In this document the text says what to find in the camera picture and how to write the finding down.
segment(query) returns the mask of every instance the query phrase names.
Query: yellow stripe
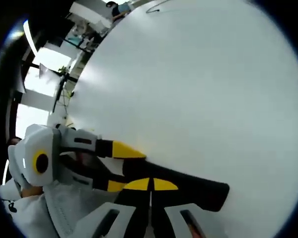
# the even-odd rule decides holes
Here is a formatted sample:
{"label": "yellow stripe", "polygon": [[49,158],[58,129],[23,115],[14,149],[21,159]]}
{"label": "yellow stripe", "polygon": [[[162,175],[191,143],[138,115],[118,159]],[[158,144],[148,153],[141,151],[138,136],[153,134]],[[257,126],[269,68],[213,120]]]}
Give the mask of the yellow stripe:
{"label": "yellow stripe", "polygon": [[178,187],[176,185],[166,180],[154,178],[153,182],[154,182],[154,189],[156,191],[178,190]]}
{"label": "yellow stripe", "polygon": [[113,158],[146,158],[146,156],[120,141],[113,141]]}
{"label": "yellow stripe", "polygon": [[143,178],[128,183],[124,189],[146,191],[148,189],[149,178]]}
{"label": "yellow stripe", "polygon": [[123,190],[125,185],[126,185],[125,183],[110,180],[110,181],[108,181],[107,191],[108,192],[119,192],[119,191]]}

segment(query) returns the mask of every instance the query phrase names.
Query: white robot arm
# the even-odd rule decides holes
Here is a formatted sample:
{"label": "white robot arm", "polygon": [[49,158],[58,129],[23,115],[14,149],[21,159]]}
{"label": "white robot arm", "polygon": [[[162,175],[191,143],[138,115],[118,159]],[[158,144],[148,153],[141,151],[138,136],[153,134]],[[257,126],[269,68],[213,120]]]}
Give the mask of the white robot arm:
{"label": "white robot arm", "polygon": [[85,130],[33,124],[23,140],[9,146],[9,171],[22,188],[45,186],[57,177],[59,154],[76,150],[99,157],[146,158],[122,142],[102,140]]}

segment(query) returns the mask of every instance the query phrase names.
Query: white tube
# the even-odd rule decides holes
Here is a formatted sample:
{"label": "white tube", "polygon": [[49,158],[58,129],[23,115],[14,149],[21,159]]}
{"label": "white tube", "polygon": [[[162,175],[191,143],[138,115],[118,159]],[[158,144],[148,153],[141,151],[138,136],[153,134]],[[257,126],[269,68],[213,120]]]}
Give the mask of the white tube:
{"label": "white tube", "polygon": [[2,178],[2,185],[5,185],[6,173],[8,172],[8,168],[9,168],[9,160],[6,160],[4,172],[3,172],[3,178]]}
{"label": "white tube", "polygon": [[24,29],[24,33],[25,33],[26,39],[28,40],[29,45],[31,47],[31,50],[33,51],[34,55],[36,56],[38,54],[38,51],[35,48],[35,45],[34,45],[34,42],[33,42],[32,36],[31,36],[31,32],[30,32],[30,28],[29,28],[29,21],[28,20],[26,20],[23,23],[23,29]]}

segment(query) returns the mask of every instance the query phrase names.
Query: black cable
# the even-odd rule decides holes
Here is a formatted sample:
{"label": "black cable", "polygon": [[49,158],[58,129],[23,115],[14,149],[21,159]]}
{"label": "black cable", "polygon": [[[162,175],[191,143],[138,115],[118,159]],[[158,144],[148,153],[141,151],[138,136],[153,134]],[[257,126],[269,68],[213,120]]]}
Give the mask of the black cable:
{"label": "black cable", "polygon": [[156,6],[159,6],[159,5],[161,5],[161,4],[164,4],[164,3],[167,2],[167,1],[170,1],[170,0],[165,0],[165,1],[162,1],[162,2],[160,2],[160,3],[158,3],[158,4],[154,5],[154,6],[152,6],[151,8],[149,8],[149,9],[146,11],[146,13],[152,13],[152,12],[155,12],[155,11],[160,11],[160,9],[153,10],[153,11],[151,11],[151,9],[153,9],[153,8],[155,8]]}
{"label": "black cable", "polygon": [[64,95],[64,88],[62,89],[62,91],[63,91],[63,104],[64,104],[64,109],[65,109],[65,113],[66,113],[66,116],[68,115],[68,109],[67,109],[67,106],[66,106],[66,104],[65,104],[65,95]]}

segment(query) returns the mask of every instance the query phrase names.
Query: person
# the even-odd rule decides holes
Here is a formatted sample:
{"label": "person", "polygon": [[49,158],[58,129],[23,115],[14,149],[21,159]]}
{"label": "person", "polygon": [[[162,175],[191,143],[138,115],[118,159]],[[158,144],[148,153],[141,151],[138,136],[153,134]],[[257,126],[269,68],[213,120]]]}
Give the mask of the person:
{"label": "person", "polygon": [[109,1],[106,3],[106,7],[112,9],[111,14],[113,16],[113,23],[118,23],[125,17],[126,14],[131,12],[131,9],[126,2],[122,5],[118,5],[114,1]]}
{"label": "person", "polygon": [[7,144],[8,145],[16,145],[17,143],[19,143],[22,139],[20,137],[12,137],[8,142]]}

